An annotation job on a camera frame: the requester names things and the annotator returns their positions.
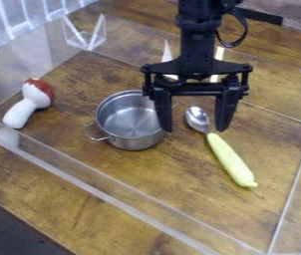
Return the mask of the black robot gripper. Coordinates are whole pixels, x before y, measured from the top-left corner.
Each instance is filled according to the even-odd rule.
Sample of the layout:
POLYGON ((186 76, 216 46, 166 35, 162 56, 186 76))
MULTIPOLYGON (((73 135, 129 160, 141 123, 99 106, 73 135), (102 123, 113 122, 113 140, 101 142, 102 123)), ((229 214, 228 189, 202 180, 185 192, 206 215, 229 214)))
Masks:
POLYGON ((238 100, 248 95, 253 67, 214 59, 214 35, 181 34, 180 56, 164 63, 142 66, 143 93, 154 98, 158 123, 172 131, 172 96, 217 96, 214 123, 225 131, 238 100))

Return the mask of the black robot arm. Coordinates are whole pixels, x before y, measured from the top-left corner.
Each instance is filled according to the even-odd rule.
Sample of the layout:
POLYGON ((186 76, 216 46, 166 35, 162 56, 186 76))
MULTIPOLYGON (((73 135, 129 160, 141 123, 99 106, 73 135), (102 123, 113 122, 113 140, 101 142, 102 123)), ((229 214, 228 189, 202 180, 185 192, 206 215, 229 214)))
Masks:
POLYGON ((214 96, 214 124, 229 128, 238 101, 249 95, 248 78, 253 67, 214 59, 214 44, 222 16, 246 20, 236 8, 242 0, 178 0, 176 24, 181 30, 180 56, 165 63, 143 65, 143 95, 154 101, 159 126, 172 130, 172 98, 214 96))

